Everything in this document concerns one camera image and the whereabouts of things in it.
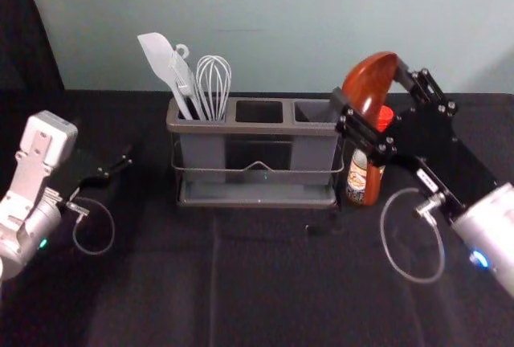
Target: light blue wall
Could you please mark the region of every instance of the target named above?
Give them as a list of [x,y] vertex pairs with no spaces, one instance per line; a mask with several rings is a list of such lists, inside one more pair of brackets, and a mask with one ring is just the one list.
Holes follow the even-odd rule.
[[136,39],[220,54],[233,91],[322,92],[396,51],[447,92],[512,92],[513,0],[35,0],[66,88],[165,90]]

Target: white spatula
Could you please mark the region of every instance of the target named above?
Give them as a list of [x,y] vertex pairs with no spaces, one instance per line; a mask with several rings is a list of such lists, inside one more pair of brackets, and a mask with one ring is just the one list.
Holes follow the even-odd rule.
[[169,44],[168,39],[157,32],[138,35],[137,39],[155,75],[171,89],[173,98],[177,101],[177,106],[184,118],[192,120],[193,117],[191,116],[190,110],[187,108],[186,102],[181,92],[178,90],[177,77],[175,73],[169,69],[169,59],[173,54],[173,48],[171,44]]

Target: bottle label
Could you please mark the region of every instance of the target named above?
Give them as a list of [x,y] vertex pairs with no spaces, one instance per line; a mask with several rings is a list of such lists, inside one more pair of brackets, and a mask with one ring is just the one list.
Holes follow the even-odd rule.
[[[380,179],[384,174],[385,166],[380,168]],[[348,197],[358,203],[364,201],[364,192],[366,189],[366,169],[361,168],[352,160],[348,171],[348,181],[346,182],[346,194]]]

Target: black tablecloth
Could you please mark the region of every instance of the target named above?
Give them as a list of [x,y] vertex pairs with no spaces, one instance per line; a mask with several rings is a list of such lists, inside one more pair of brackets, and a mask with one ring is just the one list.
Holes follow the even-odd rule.
[[[77,147],[100,158],[144,132],[134,167],[91,192],[115,217],[114,248],[102,257],[80,254],[71,242],[74,218],[65,215],[33,263],[4,283],[2,346],[512,346],[514,300],[467,261],[450,229],[441,226],[447,269],[438,283],[410,284],[388,264],[381,208],[394,191],[415,185],[399,169],[386,169],[379,203],[365,209],[177,208],[168,98],[0,95],[1,190],[9,186],[26,119],[40,109],[78,118]],[[457,98],[456,132],[499,179],[514,180],[512,98]],[[408,99],[393,95],[390,102],[403,108]],[[418,201],[407,196],[394,205],[388,233],[398,262],[428,274],[437,253],[430,230],[411,219]],[[305,235],[307,224],[334,222],[337,235]],[[91,245],[108,239],[100,215],[90,225]]]

